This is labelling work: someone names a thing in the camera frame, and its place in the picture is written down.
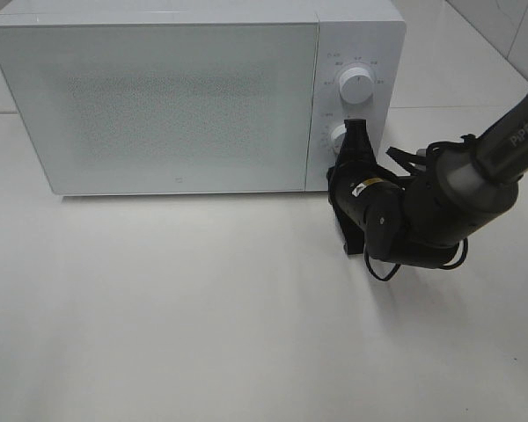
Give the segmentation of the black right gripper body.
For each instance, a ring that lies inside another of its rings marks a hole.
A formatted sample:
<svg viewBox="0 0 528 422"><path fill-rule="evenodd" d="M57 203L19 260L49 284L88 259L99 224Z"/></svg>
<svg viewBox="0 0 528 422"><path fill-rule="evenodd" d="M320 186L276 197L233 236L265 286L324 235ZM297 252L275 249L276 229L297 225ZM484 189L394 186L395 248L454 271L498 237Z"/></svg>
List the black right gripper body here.
<svg viewBox="0 0 528 422"><path fill-rule="evenodd" d="M378 164L367 132L366 120L346 119L344 132L334 165L326 174L327 183L333 185L340 179L363 182L374 173Z"/></svg>

